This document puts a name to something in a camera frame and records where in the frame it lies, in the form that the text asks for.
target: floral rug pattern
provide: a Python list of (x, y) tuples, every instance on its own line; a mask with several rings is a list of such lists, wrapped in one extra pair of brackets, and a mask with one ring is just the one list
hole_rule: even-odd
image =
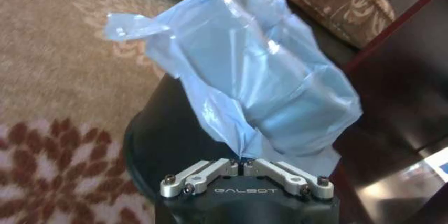
[(154, 223), (122, 144), (165, 73), (103, 27), (179, 1), (0, 2), (0, 223)]

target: dark wood furniture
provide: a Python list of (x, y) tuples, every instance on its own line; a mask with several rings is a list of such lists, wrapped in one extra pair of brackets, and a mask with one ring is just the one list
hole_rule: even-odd
[(413, 222), (423, 208), (438, 223), (448, 212), (426, 202), (445, 181), (422, 160), (448, 146), (448, 0), (421, 0), (345, 70), (365, 115), (334, 145), (343, 220)]

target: bolt head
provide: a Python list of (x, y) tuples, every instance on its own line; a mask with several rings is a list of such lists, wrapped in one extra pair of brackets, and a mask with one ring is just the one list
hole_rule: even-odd
[(321, 186), (329, 186), (330, 184), (330, 179), (326, 176), (319, 176), (318, 177), (318, 185)]
[(174, 174), (169, 174), (163, 181), (165, 181), (166, 185), (171, 185), (177, 182), (177, 176)]
[(193, 184), (187, 184), (185, 189), (183, 189), (183, 192), (186, 195), (191, 195), (194, 192), (195, 192), (195, 187)]
[(309, 196), (310, 194), (311, 194), (310, 186), (309, 186), (309, 185), (305, 185), (305, 186), (301, 188), (301, 195), (302, 195), (302, 196)]

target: plastic bag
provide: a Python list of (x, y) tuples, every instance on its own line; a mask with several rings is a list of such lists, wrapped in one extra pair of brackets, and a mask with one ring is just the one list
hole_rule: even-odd
[(358, 94), (286, 0), (183, 0), (157, 18), (110, 14), (115, 41), (179, 78), (203, 129), (241, 157), (330, 175), (331, 147), (362, 115)]

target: red floral pattern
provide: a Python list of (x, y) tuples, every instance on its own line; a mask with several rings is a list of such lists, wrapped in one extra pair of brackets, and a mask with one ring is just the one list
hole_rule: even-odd
[(0, 222), (59, 222), (62, 216), (74, 224), (151, 220), (107, 131), (83, 134), (70, 119), (55, 120), (47, 132), (21, 122), (0, 135), (0, 158), (9, 161), (0, 166)]

